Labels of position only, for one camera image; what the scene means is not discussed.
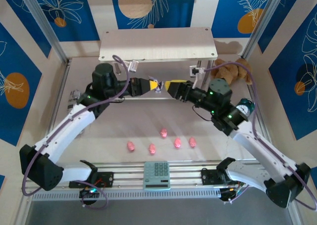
calculator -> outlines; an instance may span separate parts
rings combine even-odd
[[[143,189],[169,190],[169,164],[168,162],[145,162]]]

gray floor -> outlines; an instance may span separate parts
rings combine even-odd
[[[288,225],[286,209],[250,188],[232,205],[219,199],[113,200],[103,211],[79,201],[33,202],[27,225]]]

teddy bear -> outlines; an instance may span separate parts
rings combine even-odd
[[[247,62],[247,60],[239,58],[236,60],[236,62],[243,64],[250,72],[252,72],[251,65]],[[223,63],[225,63],[225,61],[222,59],[217,59],[214,61],[216,66]],[[211,78],[223,78],[227,81],[228,85],[231,85],[237,79],[244,79],[248,85],[252,85],[251,77],[247,71],[241,66],[237,66],[235,64],[228,64],[219,69],[211,70]]]

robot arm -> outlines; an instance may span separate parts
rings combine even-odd
[[[96,181],[97,168],[89,162],[81,161],[77,165],[58,163],[61,154],[69,144],[85,127],[99,117],[109,106],[109,103],[92,107],[79,115],[77,113],[94,103],[114,97],[126,83],[126,81],[116,79],[112,65],[107,63],[97,65],[92,76],[93,82],[87,86],[85,93],[78,99],[77,104],[67,117],[47,137],[37,142],[33,147],[24,145],[20,150],[22,173],[25,174],[34,155],[46,144],[28,173],[28,178],[45,190],[51,190],[61,182],[80,180],[95,183]],[[140,96],[155,89],[157,85],[151,80],[131,78],[121,97]]]
[[[191,81],[173,80],[166,82],[165,88],[173,98],[190,101],[195,107],[209,111],[214,126],[246,148],[265,169],[248,167],[233,158],[226,158],[214,171],[217,175],[215,181],[227,181],[226,178],[229,178],[244,182],[266,192],[271,201],[286,208],[303,190],[301,182],[287,167],[290,166],[304,182],[308,181],[310,168],[305,163],[297,165],[258,135],[284,159],[286,163],[283,164],[259,142],[246,115],[230,103],[232,91],[225,80],[212,80],[207,91],[193,88],[193,85]]]

pink object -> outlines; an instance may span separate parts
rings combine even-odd
[[[133,142],[130,142],[130,141],[127,143],[127,147],[130,152],[133,152],[135,149]]]
[[[149,151],[152,155],[155,154],[156,149],[155,149],[155,145],[153,143],[151,143],[151,145],[149,146]]]
[[[161,135],[162,138],[167,137],[167,129],[166,129],[166,128],[163,128],[163,129],[160,131],[160,135]]]
[[[176,148],[180,148],[181,145],[182,145],[182,142],[180,141],[180,138],[177,137],[174,141],[174,146]]]
[[[193,137],[191,137],[190,139],[189,139],[189,145],[192,147],[192,148],[194,148],[194,147],[196,147],[196,139],[195,138],[193,138]]]

